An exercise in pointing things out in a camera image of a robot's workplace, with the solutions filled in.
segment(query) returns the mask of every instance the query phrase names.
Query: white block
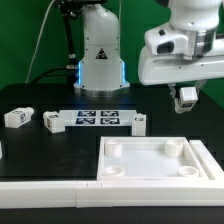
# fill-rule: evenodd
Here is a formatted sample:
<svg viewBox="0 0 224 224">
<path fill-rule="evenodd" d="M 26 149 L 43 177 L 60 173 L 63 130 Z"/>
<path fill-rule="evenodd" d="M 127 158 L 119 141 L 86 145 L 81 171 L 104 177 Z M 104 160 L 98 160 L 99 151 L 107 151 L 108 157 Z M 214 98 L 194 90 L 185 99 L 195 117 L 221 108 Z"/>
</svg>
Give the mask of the white block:
<svg viewBox="0 0 224 224">
<path fill-rule="evenodd" d="M 191 111 L 198 101 L 198 94 L 195 87 L 185 87 L 180 89 L 180 98 L 175 99 L 175 111 L 178 114 Z"/>
<path fill-rule="evenodd" d="M 146 135 L 146 115 L 137 114 L 134 116 L 131 128 L 132 136 L 145 136 Z"/>
<path fill-rule="evenodd" d="M 0 208 L 76 207 L 76 181 L 1 182 Z"/>
<path fill-rule="evenodd" d="M 19 128 L 20 126 L 31 121 L 31 116 L 33 114 L 34 114 L 34 110 L 31 107 L 17 108 L 4 115 L 5 127 Z"/>
<path fill-rule="evenodd" d="M 43 115 L 44 125 L 52 132 L 65 131 L 65 121 L 57 112 L 45 112 Z"/>
<path fill-rule="evenodd" d="M 198 101 L 198 95 L 195 87 L 186 87 L 180 89 L 180 107 L 193 107 Z"/>
</svg>

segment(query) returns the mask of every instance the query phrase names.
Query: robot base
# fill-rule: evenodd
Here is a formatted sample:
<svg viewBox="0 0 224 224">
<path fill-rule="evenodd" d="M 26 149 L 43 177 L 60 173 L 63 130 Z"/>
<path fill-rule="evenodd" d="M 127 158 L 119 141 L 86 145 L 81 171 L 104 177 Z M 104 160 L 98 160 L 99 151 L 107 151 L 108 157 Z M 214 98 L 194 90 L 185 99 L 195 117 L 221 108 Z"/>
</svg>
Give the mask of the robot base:
<svg viewBox="0 0 224 224">
<path fill-rule="evenodd" d="M 120 89 L 115 90 L 89 90 L 82 88 L 79 84 L 74 84 L 75 94 L 89 96 L 89 97 L 114 97 L 129 93 L 130 84 L 126 84 Z"/>
</svg>

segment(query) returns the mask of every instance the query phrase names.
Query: black table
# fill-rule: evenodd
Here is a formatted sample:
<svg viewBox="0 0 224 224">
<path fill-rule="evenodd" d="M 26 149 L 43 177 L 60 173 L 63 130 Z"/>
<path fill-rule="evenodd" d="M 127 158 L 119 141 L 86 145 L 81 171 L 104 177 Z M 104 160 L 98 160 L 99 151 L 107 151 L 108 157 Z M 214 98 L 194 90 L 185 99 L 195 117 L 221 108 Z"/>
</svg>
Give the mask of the black table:
<svg viewBox="0 0 224 224">
<path fill-rule="evenodd" d="M 207 95 L 192 112 L 176 114 L 167 86 L 132 85 L 128 95 L 113 99 L 77 96 L 62 84 L 11 85 L 0 91 L 0 181 L 95 180 L 101 136 L 130 136 L 130 127 L 66 127 L 51 134 L 43 124 L 46 111 L 137 110 L 147 114 L 147 136 L 199 139 L 224 169 L 224 110 Z M 19 129 L 4 127 L 4 114 L 32 107 L 32 121 Z M 222 207 L 138 207 L 1 210 L 0 223 L 215 223 Z"/>
</svg>

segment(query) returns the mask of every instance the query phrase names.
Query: green wall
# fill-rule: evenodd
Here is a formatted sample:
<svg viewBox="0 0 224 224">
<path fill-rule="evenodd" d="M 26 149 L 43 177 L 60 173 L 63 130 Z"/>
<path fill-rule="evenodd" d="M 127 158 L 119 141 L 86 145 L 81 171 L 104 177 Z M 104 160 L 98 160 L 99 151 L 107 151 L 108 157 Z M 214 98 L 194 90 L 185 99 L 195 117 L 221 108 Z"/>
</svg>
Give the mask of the green wall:
<svg viewBox="0 0 224 224">
<path fill-rule="evenodd" d="M 0 13 L 0 88 L 24 83 L 34 52 L 39 29 L 51 0 L 2 1 Z M 119 0 L 108 0 L 106 8 L 118 15 Z M 138 82 L 139 54 L 144 46 L 143 35 L 152 27 L 169 19 L 169 10 L 154 0 L 123 0 L 121 17 L 121 57 L 127 64 L 127 80 Z M 224 30 L 220 10 L 219 32 Z M 72 22 L 75 49 L 83 55 L 81 18 Z M 44 30 L 41 45 L 30 80 L 47 69 L 67 64 L 67 46 L 59 10 L 52 9 Z M 224 107 L 224 79 L 209 81 L 204 91 Z"/>
</svg>

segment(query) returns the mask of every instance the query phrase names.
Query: white plastic tray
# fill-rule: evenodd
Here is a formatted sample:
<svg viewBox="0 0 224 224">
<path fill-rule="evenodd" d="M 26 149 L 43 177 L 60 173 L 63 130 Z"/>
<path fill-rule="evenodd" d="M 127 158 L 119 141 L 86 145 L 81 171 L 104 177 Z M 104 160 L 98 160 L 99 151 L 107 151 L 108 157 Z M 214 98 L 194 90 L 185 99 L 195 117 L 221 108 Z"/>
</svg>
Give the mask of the white plastic tray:
<svg viewBox="0 0 224 224">
<path fill-rule="evenodd" d="M 181 157 L 172 158 L 165 154 L 166 142 L 173 139 L 183 141 Z M 111 141 L 118 141 L 122 145 L 122 155 L 106 155 L 106 145 Z M 196 168 L 199 171 L 198 178 L 208 180 L 186 138 L 102 137 L 97 180 L 178 180 L 185 178 L 178 175 L 178 169 L 186 166 Z"/>
</svg>

